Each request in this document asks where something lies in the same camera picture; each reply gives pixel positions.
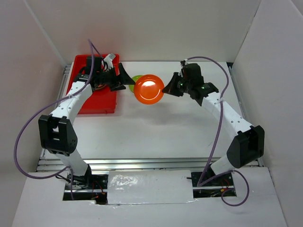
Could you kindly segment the orange plate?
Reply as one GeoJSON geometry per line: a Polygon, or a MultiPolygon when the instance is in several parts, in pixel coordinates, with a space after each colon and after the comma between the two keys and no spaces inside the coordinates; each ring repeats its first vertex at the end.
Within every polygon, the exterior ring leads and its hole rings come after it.
{"type": "Polygon", "coordinates": [[[134,96],[142,104],[153,105],[163,98],[163,89],[164,83],[160,77],[146,74],[135,82],[134,96]]]}

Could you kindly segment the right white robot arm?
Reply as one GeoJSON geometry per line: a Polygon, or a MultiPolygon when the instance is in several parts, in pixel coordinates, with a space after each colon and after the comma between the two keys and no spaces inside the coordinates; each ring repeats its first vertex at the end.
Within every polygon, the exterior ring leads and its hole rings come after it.
{"type": "Polygon", "coordinates": [[[197,63],[183,64],[162,90],[172,96],[189,96],[218,120],[218,131],[213,146],[219,139],[221,129],[231,138],[226,154],[217,161],[207,162],[203,175],[211,185],[217,185],[222,173],[239,169],[264,155],[265,131],[253,126],[240,116],[223,98],[223,93],[211,82],[206,83],[197,63]]]}

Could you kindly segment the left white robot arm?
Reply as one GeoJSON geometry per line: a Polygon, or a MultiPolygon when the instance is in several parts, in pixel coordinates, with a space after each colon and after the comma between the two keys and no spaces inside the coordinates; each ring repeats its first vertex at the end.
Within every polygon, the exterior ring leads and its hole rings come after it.
{"type": "Polygon", "coordinates": [[[84,103],[101,86],[108,86],[110,91],[124,90],[127,85],[135,85],[135,81],[127,74],[123,65],[113,64],[113,53],[105,58],[86,58],[84,66],[73,79],[67,95],[49,114],[38,119],[42,148],[59,158],[71,171],[72,179],[87,189],[93,184],[90,166],[77,151],[78,137],[73,128],[74,120],[84,103]]]}

